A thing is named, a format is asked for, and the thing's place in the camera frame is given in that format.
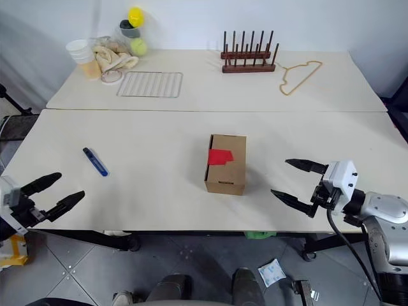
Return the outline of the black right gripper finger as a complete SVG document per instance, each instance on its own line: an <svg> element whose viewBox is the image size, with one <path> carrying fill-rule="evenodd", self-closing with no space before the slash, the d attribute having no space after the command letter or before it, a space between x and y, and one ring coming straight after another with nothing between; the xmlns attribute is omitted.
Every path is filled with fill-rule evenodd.
<svg viewBox="0 0 408 306"><path fill-rule="evenodd" d="M298 200L298 198L288 194L288 193L284 193L281 191L276 191L271 189L270 190L271 193L277 197L279 200L281 200L281 202L283 202L285 205L298 210L300 212L303 212L304 214L306 214L307 216L313 218L316 214L316 207L314 205L309 205L306 203L303 203L301 201Z"/></svg>
<svg viewBox="0 0 408 306"><path fill-rule="evenodd" d="M299 170L306 172L314 172L320 175L324 175L328 168L328 164L320 164L307 159L286 159L285 162Z"/></svg>

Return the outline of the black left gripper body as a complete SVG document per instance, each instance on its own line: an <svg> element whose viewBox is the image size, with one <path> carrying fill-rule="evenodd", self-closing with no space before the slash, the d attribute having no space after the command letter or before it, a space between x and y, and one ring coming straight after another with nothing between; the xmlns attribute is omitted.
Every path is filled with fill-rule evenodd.
<svg viewBox="0 0 408 306"><path fill-rule="evenodd" d="M44 210L38 210L35 202L29 197L38 193L35 190L13 190L10 196L12 217L23 227L33 227L47 219Z"/></svg>

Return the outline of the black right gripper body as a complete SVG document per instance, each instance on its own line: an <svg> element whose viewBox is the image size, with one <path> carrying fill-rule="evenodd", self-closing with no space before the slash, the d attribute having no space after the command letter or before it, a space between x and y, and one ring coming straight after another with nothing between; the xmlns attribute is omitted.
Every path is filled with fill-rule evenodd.
<svg viewBox="0 0 408 306"><path fill-rule="evenodd" d="M322 182L320 182L310 199L312 202L311 212L316 212L319 207L323 207L327 210L335 210L342 191L337 187L327 188Z"/></svg>

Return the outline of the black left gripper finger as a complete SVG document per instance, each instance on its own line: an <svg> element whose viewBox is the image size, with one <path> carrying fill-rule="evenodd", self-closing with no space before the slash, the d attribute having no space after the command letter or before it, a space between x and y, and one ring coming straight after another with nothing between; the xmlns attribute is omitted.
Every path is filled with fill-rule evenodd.
<svg viewBox="0 0 408 306"><path fill-rule="evenodd" d="M45 219L54 222L65 213L69 212L79 201L85 197L84 191L71 194L60 200L56 206L45 213Z"/></svg>
<svg viewBox="0 0 408 306"><path fill-rule="evenodd" d="M52 184L54 184L57 180L62 177L62 173L55 172L49 175L42 176L27 185L20 188L20 192L25 196L31 196L36 193L40 193L47 188L49 188Z"/></svg>

